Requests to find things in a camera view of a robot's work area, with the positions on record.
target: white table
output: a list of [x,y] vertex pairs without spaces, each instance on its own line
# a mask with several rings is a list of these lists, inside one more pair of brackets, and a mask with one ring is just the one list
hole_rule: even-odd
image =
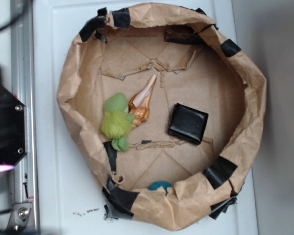
[[[63,235],[150,235],[171,232],[130,220],[104,220],[104,198],[69,132],[56,102],[61,70],[75,35],[97,15],[144,0],[35,0],[34,61],[39,205],[42,229]],[[231,0],[160,0],[197,9],[217,21],[220,31],[236,41]],[[257,235],[251,173],[238,203],[215,221],[206,217],[175,235]]]

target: crumpled brown paper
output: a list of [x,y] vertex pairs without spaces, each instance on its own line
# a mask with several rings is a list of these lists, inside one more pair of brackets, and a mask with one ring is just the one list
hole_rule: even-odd
[[[57,100],[67,128],[101,187],[109,177],[118,187],[139,192],[133,219],[180,230],[211,213],[211,206],[238,193],[257,155],[266,107],[266,80],[243,51],[226,57],[227,40],[209,17],[174,5],[144,3],[129,8],[131,27],[114,27],[112,14],[95,37],[77,35],[68,52]],[[202,45],[164,42],[171,25],[191,26]],[[103,103],[117,92],[128,98],[158,76],[150,117],[128,136],[132,148],[118,152],[117,176],[111,171],[101,133]],[[119,77],[126,76],[124,81]],[[199,146],[167,134],[175,103],[209,114]],[[135,145],[149,140],[146,146]],[[202,171],[222,156],[238,167],[214,189]],[[174,184],[146,189],[154,181]]]

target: brown paper bag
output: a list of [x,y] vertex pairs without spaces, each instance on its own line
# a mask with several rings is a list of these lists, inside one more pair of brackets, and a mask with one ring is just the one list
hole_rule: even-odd
[[[182,29],[176,35],[175,27]],[[164,41],[172,31],[177,41]],[[129,151],[113,151],[100,131],[105,100],[117,92],[130,99],[153,74],[148,121],[127,137]],[[57,100],[108,214],[180,230],[240,192],[260,146],[266,80],[206,15],[145,3],[101,9],[86,23],[68,52]],[[176,103],[209,114],[200,145],[167,134]],[[160,180],[174,187],[147,189]]]

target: black bracket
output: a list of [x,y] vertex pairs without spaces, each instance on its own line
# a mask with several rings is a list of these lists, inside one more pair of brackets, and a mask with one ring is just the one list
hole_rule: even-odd
[[25,105],[0,84],[0,164],[16,165],[25,154]]

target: seashell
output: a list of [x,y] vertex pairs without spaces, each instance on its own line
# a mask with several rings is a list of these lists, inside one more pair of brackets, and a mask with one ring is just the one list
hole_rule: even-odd
[[152,95],[153,88],[156,84],[157,76],[153,75],[148,84],[140,92],[135,94],[129,101],[128,106],[130,114],[135,115],[135,120],[133,121],[133,128],[139,126],[142,122],[147,121],[150,113],[150,99]]

